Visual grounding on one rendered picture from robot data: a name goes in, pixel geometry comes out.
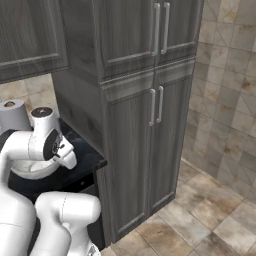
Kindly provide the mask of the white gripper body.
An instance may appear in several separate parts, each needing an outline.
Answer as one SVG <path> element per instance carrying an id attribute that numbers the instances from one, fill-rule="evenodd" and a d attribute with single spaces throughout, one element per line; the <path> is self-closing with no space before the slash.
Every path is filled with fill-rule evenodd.
<path id="1" fill-rule="evenodd" d="M 66 139 L 65 136 L 62 136 L 61 143 L 58 147 L 57 153 L 53 156 L 53 160 L 69 170 L 73 169 L 77 165 L 74 146 Z"/>

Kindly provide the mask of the white bowl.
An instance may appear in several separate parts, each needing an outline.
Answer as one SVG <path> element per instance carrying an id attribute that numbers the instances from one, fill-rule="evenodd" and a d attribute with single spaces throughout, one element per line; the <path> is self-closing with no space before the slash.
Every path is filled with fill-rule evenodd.
<path id="1" fill-rule="evenodd" d="M 24 179 L 38 180 L 53 174 L 59 167 L 60 164 L 54 160 L 14 160 L 11 170 Z"/>

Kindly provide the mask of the white paper towel roll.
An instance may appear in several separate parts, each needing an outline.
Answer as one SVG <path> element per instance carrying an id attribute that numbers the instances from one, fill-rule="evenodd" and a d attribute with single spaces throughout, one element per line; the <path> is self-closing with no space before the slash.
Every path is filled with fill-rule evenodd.
<path id="1" fill-rule="evenodd" d="M 9 129 L 32 130 L 23 100 L 11 99 L 0 103 L 0 135 Z"/>

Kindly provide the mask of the grey wood wall cabinet door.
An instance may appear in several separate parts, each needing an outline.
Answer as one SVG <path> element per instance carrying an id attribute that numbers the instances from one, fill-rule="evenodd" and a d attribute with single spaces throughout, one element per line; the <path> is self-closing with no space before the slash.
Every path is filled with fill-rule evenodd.
<path id="1" fill-rule="evenodd" d="M 68 67 L 61 0 L 0 0 L 0 84 Z"/>

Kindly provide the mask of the long grey wood cabinet door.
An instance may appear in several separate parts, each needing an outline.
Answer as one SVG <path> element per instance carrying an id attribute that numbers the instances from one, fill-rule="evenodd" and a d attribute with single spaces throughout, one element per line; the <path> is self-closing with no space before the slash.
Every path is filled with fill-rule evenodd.
<path id="1" fill-rule="evenodd" d="M 153 83 L 152 75 L 124 80 L 106 93 L 105 152 L 114 242 L 140 224 L 147 213 Z"/>
<path id="2" fill-rule="evenodd" d="M 159 86 L 164 88 L 162 120 L 153 127 L 150 173 L 150 214 L 156 213 L 175 195 L 193 66 L 160 68 L 156 73 L 157 105 Z"/>

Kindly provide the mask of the tall grey wood cabinet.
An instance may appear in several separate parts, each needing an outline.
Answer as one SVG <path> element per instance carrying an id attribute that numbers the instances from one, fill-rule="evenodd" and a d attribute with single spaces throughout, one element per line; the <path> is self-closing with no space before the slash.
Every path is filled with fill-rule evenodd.
<path id="1" fill-rule="evenodd" d="M 68 41 L 69 66 L 66 70 L 55 73 L 52 76 L 55 95 L 61 118 L 107 161 L 103 170 L 97 174 L 97 183 L 102 204 L 104 238 L 106 244 L 112 244 L 115 242 L 112 240 L 107 181 L 108 160 L 105 152 L 106 93 L 109 89 L 113 88 L 113 86 L 121 84 L 124 80 L 133 81 L 139 77 L 147 77 L 149 75 L 154 77 L 153 89 L 155 89 L 156 73 L 160 68 L 173 69 L 184 67 L 185 65 L 192 65 L 194 73 L 196 54 L 164 65 L 158 65 L 156 63 L 156 57 L 159 53 L 158 46 L 158 53 L 154 57 L 154 63 L 151 68 L 116 78 L 104 79 L 102 77 L 101 36 L 98 25 L 99 0 L 61 1 Z M 150 214 L 150 173 L 153 127 L 154 125 L 152 126 L 150 142 L 147 213 L 143 221 L 153 215 Z"/>

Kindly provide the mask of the short grey wood cabinet door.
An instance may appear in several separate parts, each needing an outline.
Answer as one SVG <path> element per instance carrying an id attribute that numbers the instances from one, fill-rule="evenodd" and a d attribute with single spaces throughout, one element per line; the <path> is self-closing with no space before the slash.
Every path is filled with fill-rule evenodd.
<path id="1" fill-rule="evenodd" d="M 151 68 L 157 0 L 99 0 L 102 77 Z"/>
<path id="2" fill-rule="evenodd" d="M 163 47 L 165 8 L 170 3 L 167 51 Z M 160 0 L 160 35 L 158 65 L 188 58 L 196 54 L 204 0 Z"/>

